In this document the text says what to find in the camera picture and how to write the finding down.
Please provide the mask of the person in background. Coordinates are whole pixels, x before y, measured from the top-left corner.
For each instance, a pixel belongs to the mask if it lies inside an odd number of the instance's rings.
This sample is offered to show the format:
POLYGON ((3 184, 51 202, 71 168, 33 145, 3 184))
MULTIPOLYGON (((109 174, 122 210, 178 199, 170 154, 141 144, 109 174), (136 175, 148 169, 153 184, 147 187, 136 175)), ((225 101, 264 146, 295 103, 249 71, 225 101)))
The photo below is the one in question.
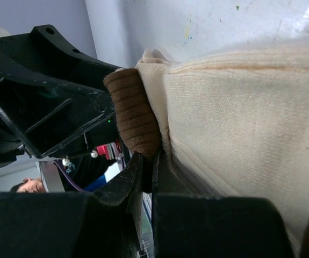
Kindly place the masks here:
POLYGON ((99 155, 96 151, 72 159, 39 161, 40 176, 23 179, 10 192, 94 192, 118 173, 121 158, 99 155))

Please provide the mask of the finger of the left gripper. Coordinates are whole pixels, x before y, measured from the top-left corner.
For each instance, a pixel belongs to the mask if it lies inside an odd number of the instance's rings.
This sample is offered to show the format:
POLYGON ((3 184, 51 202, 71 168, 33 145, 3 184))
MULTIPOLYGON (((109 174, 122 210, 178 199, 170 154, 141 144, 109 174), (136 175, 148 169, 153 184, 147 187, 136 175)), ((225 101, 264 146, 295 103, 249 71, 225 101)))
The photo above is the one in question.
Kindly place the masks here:
POLYGON ((1 37, 0 51, 27 69, 66 81, 102 81, 119 68, 79 51, 52 25, 1 37))

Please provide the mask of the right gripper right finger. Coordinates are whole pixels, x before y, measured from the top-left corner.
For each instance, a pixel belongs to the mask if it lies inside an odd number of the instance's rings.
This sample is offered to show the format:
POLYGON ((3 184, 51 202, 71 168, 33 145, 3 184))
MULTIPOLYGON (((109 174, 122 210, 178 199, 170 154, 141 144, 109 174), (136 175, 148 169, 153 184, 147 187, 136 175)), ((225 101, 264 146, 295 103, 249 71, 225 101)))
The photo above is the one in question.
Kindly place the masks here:
POLYGON ((222 197, 179 180, 163 151, 154 160, 156 257, 293 257, 283 219, 263 198, 222 197))

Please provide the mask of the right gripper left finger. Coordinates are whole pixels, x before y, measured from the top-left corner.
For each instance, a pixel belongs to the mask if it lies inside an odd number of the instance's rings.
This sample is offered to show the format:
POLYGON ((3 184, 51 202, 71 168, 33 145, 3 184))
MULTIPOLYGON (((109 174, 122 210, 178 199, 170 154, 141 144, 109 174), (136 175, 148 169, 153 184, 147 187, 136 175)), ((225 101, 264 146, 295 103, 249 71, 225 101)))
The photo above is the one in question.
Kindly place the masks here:
POLYGON ((95 192, 0 192, 0 257, 137 257, 143 157, 95 192))

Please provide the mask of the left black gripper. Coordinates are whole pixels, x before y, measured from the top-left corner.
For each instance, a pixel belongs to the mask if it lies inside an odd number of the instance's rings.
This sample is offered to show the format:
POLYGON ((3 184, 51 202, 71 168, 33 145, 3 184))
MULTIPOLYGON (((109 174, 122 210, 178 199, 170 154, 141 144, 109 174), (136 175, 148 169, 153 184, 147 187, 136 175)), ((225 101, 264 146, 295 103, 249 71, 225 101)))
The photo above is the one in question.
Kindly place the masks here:
POLYGON ((109 93, 23 67, 0 69, 0 168, 29 154, 74 157, 118 138, 109 93))

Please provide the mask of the cream and brown sock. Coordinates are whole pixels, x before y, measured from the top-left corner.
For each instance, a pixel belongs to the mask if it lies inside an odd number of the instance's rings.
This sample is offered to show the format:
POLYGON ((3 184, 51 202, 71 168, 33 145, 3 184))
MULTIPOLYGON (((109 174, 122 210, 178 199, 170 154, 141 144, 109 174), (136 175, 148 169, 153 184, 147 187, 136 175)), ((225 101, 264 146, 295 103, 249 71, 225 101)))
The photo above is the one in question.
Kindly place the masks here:
POLYGON ((145 51, 104 85, 130 151, 163 148, 205 190, 270 200, 309 257, 309 42, 180 64, 145 51))

